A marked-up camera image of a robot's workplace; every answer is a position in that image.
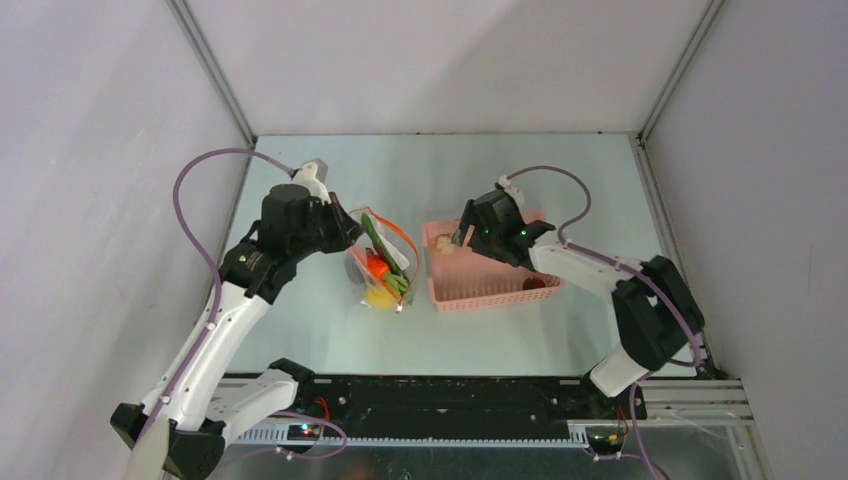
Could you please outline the white garlic bulb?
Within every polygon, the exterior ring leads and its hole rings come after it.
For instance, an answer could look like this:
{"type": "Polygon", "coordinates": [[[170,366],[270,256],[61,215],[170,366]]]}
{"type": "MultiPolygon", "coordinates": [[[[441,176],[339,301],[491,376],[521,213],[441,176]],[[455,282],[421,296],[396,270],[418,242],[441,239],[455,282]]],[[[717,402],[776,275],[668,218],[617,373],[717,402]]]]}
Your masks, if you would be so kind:
{"type": "Polygon", "coordinates": [[[455,250],[455,244],[447,235],[440,235],[436,238],[436,249],[442,255],[451,255],[455,250]]]}

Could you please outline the pink plastic basket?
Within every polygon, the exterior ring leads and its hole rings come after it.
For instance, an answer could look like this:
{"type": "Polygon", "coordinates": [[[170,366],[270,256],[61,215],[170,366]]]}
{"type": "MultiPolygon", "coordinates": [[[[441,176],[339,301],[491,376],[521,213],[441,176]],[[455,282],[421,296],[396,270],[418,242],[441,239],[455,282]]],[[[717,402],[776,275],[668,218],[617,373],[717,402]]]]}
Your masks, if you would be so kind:
{"type": "Polygon", "coordinates": [[[556,276],[512,267],[478,255],[468,246],[455,246],[451,255],[442,255],[436,249],[436,238],[440,235],[451,238],[458,224],[457,219],[452,219],[422,225],[427,287],[438,312],[454,313],[541,301],[564,286],[564,281],[556,276]],[[524,291],[522,284],[528,277],[544,279],[547,287],[524,291]]]}

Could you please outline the red strawberry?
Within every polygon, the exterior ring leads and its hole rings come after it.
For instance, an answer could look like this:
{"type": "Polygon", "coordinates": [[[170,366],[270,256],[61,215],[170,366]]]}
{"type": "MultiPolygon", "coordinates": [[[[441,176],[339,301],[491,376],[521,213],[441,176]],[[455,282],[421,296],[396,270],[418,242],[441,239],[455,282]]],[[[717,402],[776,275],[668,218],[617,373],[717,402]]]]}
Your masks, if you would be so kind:
{"type": "Polygon", "coordinates": [[[524,282],[522,284],[522,289],[524,291],[541,289],[541,288],[546,288],[546,287],[547,287],[546,281],[542,278],[539,278],[539,277],[528,277],[524,280],[524,282]]]}

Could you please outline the orange carrot green top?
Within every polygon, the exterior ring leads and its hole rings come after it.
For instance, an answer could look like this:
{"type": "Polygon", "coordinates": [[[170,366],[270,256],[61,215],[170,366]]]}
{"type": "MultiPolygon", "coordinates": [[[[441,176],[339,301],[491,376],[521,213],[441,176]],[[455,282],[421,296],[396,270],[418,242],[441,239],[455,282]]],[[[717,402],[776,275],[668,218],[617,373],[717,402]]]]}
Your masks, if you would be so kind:
{"type": "Polygon", "coordinates": [[[366,251],[366,267],[390,293],[401,297],[408,292],[408,280],[402,274],[395,274],[385,260],[370,250],[366,251]]]}

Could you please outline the clear zip bag orange zipper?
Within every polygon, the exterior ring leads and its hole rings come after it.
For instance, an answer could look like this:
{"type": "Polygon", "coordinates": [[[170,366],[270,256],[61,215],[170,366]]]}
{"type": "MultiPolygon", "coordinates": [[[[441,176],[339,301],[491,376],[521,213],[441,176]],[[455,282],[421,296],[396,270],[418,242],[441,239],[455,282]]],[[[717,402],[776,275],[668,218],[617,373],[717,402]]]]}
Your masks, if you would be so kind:
{"type": "Polygon", "coordinates": [[[411,236],[370,207],[349,212],[363,235],[347,250],[345,268],[361,303],[400,314],[413,303],[421,253],[411,236]]]}

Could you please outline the green cucumber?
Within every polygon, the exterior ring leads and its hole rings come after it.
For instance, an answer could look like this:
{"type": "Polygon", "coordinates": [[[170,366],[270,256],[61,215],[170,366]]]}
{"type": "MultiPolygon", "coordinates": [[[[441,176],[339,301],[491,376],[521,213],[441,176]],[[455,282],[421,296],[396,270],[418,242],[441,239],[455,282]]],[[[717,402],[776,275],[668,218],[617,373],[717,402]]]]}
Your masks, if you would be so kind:
{"type": "Polygon", "coordinates": [[[372,243],[372,247],[367,248],[366,251],[370,250],[379,255],[389,264],[395,274],[402,274],[408,280],[410,286],[410,280],[407,275],[407,269],[410,266],[409,259],[380,232],[378,223],[371,215],[363,213],[360,216],[360,220],[365,233],[372,243]]]}

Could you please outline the yellow mango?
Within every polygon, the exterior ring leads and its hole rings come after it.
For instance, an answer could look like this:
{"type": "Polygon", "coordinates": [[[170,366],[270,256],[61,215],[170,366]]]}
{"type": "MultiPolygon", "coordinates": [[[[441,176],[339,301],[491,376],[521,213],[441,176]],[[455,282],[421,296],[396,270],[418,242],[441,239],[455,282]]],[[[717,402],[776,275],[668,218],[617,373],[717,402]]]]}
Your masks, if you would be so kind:
{"type": "Polygon", "coordinates": [[[371,308],[395,310],[396,299],[380,286],[367,286],[364,290],[363,303],[371,308]]]}

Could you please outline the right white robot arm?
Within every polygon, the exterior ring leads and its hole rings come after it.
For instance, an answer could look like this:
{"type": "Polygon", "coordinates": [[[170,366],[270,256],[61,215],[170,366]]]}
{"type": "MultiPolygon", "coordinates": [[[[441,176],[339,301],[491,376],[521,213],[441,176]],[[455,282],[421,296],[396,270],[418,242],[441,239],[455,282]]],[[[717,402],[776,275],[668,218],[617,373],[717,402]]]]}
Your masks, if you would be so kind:
{"type": "Polygon", "coordinates": [[[579,245],[543,220],[526,222],[516,200],[496,188],[466,202],[452,241],[477,255],[560,278],[607,301],[619,342],[584,378],[585,411],[606,418],[621,393],[674,359],[685,346],[703,361],[697,334],[703,314],[680,271],[668,258],[649,261],[609,256],[579,245]]]}

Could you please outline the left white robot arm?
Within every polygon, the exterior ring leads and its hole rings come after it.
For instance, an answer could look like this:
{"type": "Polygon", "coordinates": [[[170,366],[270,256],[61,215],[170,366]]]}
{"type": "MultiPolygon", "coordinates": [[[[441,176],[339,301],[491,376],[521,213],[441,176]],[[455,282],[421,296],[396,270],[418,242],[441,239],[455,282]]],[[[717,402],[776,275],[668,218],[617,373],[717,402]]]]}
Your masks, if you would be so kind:
{"type": "Polygon", "coordinates": [[[298,264],[349,249],[362,226],[317,181],[271,188],[261,215],[213,268],[201,318],[159,383],[138,404],[119,404],[110,424],[131,450],[124,476],[206,479],[225,450],[265,418],[304,416],[316,403],[306,370],[277,361],[236,393],[215,398],[247,334],[265,316],[298,264]]]}

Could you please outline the left green circuit board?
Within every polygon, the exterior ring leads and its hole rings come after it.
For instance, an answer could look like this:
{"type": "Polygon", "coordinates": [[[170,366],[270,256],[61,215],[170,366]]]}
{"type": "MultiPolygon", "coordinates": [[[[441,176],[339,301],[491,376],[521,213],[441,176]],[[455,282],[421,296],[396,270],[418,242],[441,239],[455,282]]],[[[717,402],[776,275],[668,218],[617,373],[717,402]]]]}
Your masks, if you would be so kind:
{"type": "Polygon", "coordinates": [[[317,424],[291,424],[286,433],[288,442],[315,442],[321,439],[323,427],[317,424]]]}

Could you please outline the green circuit board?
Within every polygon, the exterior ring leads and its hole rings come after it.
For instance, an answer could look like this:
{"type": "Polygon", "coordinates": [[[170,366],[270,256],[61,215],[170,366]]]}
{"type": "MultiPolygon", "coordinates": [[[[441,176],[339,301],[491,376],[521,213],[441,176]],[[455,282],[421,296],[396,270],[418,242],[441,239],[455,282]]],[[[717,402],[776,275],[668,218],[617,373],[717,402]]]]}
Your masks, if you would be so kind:
{"type": "Polygon", "coordinates": [[[323,427],[317,424],[291,424],[286,433],[288,442],[315,442],[321,439],[323,427]]]}
{"type": "Polygon", "coordinates": [[[616,456],[623,450],[626,434],[588,433],[588,450],[592,455],[616,456]]]}

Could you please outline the right green circuit board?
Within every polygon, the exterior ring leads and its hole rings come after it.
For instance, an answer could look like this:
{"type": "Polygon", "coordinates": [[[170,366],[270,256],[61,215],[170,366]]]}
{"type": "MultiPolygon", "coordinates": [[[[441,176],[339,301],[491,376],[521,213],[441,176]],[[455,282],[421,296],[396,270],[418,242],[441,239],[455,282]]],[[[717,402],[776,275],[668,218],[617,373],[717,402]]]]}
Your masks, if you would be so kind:
{"type": "Polygon", "coordinates": [[[626,434],[588,433],[588,450],[592,455],[616,456],[623,450],[626,434]]]}

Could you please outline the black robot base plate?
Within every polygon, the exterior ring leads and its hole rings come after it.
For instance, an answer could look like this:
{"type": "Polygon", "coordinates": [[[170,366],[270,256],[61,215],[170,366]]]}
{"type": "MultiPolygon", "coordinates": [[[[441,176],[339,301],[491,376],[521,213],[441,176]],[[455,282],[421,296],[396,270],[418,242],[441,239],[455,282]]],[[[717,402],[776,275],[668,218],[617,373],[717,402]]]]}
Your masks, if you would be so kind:
{"type": "Polygon", "coordinates": [[[315,375],[290,411],[360,433],[561,432],[577,421],[644,420],[641,393],[608,398],[576,377],[315,375]]]}

